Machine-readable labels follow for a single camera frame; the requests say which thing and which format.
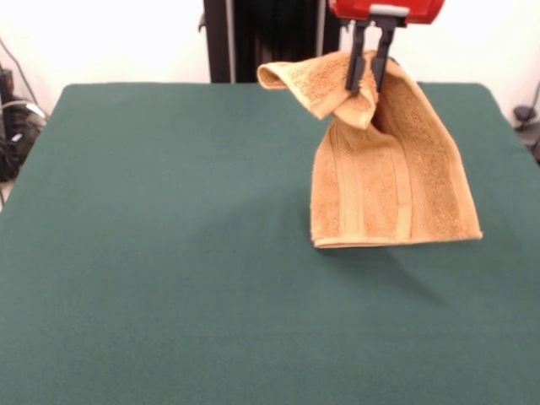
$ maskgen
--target terry cloth towel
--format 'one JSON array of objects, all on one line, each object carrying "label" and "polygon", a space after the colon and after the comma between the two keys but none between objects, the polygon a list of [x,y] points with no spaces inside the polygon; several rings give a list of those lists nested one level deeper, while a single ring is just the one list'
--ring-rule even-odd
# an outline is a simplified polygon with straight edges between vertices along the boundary
[{"label": "terry cloth towel", "polygon": [[360,93],[344,88],[349,54],[261,65],[265,89],[288,89],[333,120],[311,185],[317,248],[390,246],[482,237],[462,158],[424,92],[392,60],[380,94],[364,54]]}]

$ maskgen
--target black stand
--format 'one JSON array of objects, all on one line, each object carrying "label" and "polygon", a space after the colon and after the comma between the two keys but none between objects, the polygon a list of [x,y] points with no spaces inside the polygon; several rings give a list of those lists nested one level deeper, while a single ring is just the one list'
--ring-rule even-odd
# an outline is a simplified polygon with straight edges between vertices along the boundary
[{"label": "black stand", "polygon": [[[275,61],[297,62],[316,56],[319,0],[234,0],[235,81],[257,81],[257,67]],[[340,21],[327,2],[322,53],[339,49]],[[212,83],[230,83],[230,53],[225,0],[204,0]]]}]

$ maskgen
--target cable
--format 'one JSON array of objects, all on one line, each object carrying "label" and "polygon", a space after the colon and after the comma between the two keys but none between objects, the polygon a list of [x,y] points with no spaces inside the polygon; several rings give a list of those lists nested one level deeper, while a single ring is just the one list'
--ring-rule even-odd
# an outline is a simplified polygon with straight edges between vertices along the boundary
[{"label": "cable", "polygon": [[35,114],[37,114],[38,116],[40,116],[41,118],[43,118],[45,121],[48,121],[49,120],[49,116],[43,111],[42,108],[40,108],[38,105],[32,103],[31,101],[28,101],[28,100],[13,100],[13,101],[9,101],[8,103],[6,104],[2,104],[2,110],[5,110],[6,108],[8,107],[12,107],[14,105],[23,105],[24,107],[26,107],[28,110],[34,112]]},{"label": "cable", "polygon": [[14,55],[9,51],[9,49],[6,47],[6,44],[3,43],[2,38],[0,38],[0,46],[4,49],[4,51],[8,54],[8,56],[11,58],[13,63],[15,63],[15,66],[17,67],[17,70],[19,70],[20,77],[23,79],[24,84],[28,88],[28,91],[30,92],[30,96],[32,97],[32,101],[34,101],[34,104],[38,104],[37,99],[35,97],[34,91],[30,87],[30,84],[28,83],[28,80],[26,80],[26,76],[23,73],[23,68],[20,66],[19,61],[14,57]]},{"label": "cable", "polygon": [[521,123],[521,125],[517,128],[518,130],[521,130],[525,127],[526,124],[529,123],[529,121],[532,119],[532,115],[534,114],[534,107],[538,102],[538,97],[540,96],[540,82],[538,82],[537,90],[534,93],[534,97],[532,98],[532,104],[531,109],[529,110],[529,113],[526,115],[525,121]]}]

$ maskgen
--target red robot arm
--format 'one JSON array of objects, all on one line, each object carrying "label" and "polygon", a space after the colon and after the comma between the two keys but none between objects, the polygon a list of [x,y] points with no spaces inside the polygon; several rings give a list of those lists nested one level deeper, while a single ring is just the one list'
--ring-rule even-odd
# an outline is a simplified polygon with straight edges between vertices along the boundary
[{"label": "red robot arm", "polygon": [[364,73],[364,32],[372,22],[382,30],[377,54],[371,68],[381,91],[390,44],[397,27],[407,24],[431,24],[445,0],[329,0],[330,9],[345,21],[354,21],[353,50],[345,87],[359,92],[359,80]]}]

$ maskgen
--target green felt surface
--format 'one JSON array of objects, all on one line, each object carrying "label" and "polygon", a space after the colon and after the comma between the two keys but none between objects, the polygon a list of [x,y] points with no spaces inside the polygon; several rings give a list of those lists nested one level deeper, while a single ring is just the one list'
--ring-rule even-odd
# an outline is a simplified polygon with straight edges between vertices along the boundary
[{"label": "green felt surface", "polygon": [[0,403],[540,403],[540,182],[426,84],[484,239],[316,251],[326,123],[256,85],[66,89],[0,214]]}]

